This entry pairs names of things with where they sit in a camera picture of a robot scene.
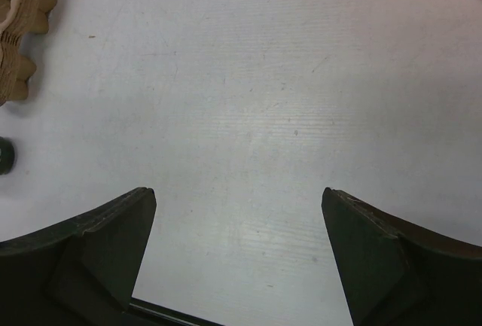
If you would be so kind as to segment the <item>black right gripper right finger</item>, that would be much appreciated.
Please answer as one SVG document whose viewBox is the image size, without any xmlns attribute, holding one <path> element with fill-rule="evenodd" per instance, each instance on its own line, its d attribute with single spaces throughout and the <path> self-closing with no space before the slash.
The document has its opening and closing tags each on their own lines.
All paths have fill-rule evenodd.
<svg viewBox="0 0 482 326">
<path fill-rule="evenodd" d="M 326 188 L 321 204 L 355 325 L 479 325 L 481 248 Z"/>
</svg>

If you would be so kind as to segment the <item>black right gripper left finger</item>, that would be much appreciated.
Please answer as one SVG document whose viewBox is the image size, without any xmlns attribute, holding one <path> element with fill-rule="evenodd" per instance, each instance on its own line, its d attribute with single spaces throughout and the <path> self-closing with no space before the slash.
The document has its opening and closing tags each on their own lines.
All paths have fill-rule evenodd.
<svg viewBox="0 0 482 326">
<path fill-rule="evenodd" d="M 122 325 L 151 233 L 154 191 L 1 243 L 3 325 Z"/>
</svg>

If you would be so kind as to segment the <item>black coffee cup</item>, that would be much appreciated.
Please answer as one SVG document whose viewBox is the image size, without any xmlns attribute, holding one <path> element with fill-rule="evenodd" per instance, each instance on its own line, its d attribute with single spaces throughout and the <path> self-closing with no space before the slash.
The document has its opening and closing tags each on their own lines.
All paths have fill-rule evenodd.
<svg viewBox="0 0 482 326">
<path fill-rule="evenodd" d="M 7 175 L 14 167 L 16 152 L 11 140 L 0 138 L 0 175 Z"/>
</svg>

